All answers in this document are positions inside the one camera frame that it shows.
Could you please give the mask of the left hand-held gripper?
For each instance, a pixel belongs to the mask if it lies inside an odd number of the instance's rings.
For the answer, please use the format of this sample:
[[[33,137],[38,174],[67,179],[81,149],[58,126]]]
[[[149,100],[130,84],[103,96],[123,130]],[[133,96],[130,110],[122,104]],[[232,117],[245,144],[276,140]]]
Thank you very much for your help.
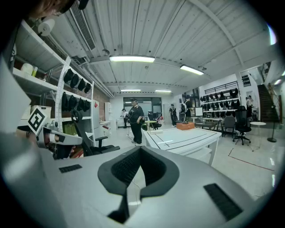
[[[58,132],[58,122],[51,121],[39,106],[31,112],[28,127],[37,146],[50,150],[55,159],[68,158],[73,147],[83,141],[82,137]]]

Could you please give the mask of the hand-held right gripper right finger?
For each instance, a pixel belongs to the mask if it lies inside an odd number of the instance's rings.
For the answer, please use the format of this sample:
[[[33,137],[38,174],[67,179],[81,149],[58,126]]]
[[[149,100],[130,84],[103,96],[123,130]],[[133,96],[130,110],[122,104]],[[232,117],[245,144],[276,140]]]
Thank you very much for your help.
[[[127,220],[129,228],[242,228],[254,205],[252,197],[235,181],[208,164],[171,152],[154,149],[173,161],[179,178],[166,194],[144,198]],[[227,220],[205,186],[214,184],[239,208]]]

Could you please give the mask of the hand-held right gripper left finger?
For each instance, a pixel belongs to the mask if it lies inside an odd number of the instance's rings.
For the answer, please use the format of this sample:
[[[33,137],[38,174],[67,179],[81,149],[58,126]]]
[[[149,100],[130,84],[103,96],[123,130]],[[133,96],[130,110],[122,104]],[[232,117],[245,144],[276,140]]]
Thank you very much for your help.
[[[141,228],[139,220],[121,224],[108,215],[119,208],[122,197],[109,193],[98,179],[98,168],[131,147],[102,155],[54,160],[41,150],[41,160],[53,194],[59,202],[66,228]]]

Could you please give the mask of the white cabinet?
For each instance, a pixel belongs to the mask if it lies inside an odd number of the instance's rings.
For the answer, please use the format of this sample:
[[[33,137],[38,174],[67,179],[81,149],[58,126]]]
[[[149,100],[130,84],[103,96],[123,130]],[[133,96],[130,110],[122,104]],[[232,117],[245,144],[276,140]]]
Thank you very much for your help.
[[[93,129],[99,127],[100,123],[100,115],[99,115],[99,103],[96,100],[92,100],[92,121],[93,121]]]

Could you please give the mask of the orange box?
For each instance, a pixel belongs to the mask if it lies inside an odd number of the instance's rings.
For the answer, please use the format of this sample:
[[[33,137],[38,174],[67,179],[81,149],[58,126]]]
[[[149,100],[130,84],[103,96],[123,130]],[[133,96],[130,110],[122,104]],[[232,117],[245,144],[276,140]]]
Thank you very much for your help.
[[[193,122],[177,123],[176,128],[179,130],[191,130],[195,128],[195,124]]]

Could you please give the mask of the computer monitor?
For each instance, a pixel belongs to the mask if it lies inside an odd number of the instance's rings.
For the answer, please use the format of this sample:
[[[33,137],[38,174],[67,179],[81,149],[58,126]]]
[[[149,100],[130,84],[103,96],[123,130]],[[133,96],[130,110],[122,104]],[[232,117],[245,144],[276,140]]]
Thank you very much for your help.
[[[202,107],[192,107],[189,108],[191,117],[202,117],[203,116],[203,108]]]

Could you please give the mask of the grey chair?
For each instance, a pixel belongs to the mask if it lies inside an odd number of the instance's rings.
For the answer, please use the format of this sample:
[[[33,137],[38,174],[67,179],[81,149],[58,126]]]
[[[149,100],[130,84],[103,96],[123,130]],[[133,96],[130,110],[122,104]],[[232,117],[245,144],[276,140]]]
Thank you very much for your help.
[[[226,136],[227,129],[229,129],[230,133],[232,135],[232,138],[233,138],[234,130],[235,130],[235,123],[236,123],[236,119],[233,116],[227,116],[224,119],[224,123],[222,124],[222,130],[223,130],[222,135],[223,135],[223,137]]]

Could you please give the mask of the round green table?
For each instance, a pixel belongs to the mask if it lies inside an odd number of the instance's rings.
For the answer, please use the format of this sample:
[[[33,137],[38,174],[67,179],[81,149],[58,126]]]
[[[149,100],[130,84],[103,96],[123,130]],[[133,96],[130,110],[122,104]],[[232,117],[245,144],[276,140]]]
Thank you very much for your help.
[[[145,121],[145,123],[147,124],[147,131],[151,131],[151,129],[153,129],[153,130],[158,129],[158,127],[157,127],[158,122],[157,121],[149,120],[149,121]]]

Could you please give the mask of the white metal shelf unit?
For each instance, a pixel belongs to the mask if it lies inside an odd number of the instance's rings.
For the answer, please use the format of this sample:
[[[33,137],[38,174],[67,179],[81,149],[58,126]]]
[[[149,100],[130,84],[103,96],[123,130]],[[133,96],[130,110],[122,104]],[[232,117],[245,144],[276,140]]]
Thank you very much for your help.
[[[68,98],[70,95],[79,100],[87,100],[92,104],[92,100],[82,97],[64,89],[64,76],[70,67],[71,59],[67,57],[63,60],[57,55],[26,23],[22,21],[16,36],[16,63],[12,73],[22,90],[31,96],[37,96],[45,99],[51,97],[54,101],[54,117],[51,117],[50,106],[38,105],[51,121],[58,122],[58,130],[63,131],[62,124],[71,121],[71,118],[63,118],[61,110],[61,100],[63,92],[66,92]],[[36,76],[28,75],[20,69],[24,63],[29,63],[37,67]],[[29,105],[20,121],[20,126],[28,126],[28,119],[31,112],[37,105]]]

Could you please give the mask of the black mesh office chair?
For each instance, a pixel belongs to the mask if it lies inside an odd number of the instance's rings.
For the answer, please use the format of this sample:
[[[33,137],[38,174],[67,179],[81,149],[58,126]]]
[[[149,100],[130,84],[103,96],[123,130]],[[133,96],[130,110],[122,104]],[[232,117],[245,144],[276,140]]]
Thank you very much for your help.
[[[248,125],[247,119],[247,110],[244,106],[239,106],[235,111],[236,123],[235,130],[239,132],[232,140],[236,141],[236,144],[239,140],[241,140],[242,145],[244,145],[244,141],[248,141],[251,143],[250,139],[246,138],[246,133],[250,132],[252,129]]]

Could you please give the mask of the white jar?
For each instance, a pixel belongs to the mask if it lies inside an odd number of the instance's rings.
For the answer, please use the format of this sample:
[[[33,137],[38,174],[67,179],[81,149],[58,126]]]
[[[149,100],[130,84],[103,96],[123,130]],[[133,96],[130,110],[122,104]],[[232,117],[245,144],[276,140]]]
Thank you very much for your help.
[[[28,75],[32,75],[34,67],[29,63],[24,63],[20,70],[27,73]]]

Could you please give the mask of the dark staircase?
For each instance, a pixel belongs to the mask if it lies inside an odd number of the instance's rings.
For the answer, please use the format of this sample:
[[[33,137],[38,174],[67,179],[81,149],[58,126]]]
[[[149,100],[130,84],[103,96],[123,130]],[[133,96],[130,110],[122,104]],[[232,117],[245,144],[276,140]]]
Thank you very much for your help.
[[[281,98],[275,93],[271,84],[266,87],[264,84],[258,85],[260,100],[260,120],[262,122],[280,123]]]

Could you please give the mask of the ceiling air conditioner vent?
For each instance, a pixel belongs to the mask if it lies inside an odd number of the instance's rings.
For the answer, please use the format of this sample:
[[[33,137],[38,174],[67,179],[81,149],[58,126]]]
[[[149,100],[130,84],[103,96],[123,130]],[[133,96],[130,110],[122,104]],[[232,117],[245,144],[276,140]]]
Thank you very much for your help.
[[[75,0],[74,4],[70,8],[71,15],[87,47],[92,51],[96,48],[95,42],[91,35],[83,10],[79,9],[79,4],[80,0]]]

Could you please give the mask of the white paper roll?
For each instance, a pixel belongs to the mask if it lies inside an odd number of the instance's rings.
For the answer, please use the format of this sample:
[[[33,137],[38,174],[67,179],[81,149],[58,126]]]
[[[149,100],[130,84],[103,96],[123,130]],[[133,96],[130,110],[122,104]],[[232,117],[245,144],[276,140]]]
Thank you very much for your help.
[[[55,20],[52,19],[52,18],[43,21],[38,26],[38,29],[37,29],[38,35],[39,36],[44,36],[44,37],[48,36],[51,33],[54,25],[55,25]]]

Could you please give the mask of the dark metal frame table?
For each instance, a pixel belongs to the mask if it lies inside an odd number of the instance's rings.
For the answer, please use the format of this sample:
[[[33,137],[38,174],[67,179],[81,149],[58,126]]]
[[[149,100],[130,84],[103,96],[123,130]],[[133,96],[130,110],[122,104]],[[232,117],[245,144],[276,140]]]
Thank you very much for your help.
[[[195,123],[196,128],[218,131],[218,122],[198,122]]]

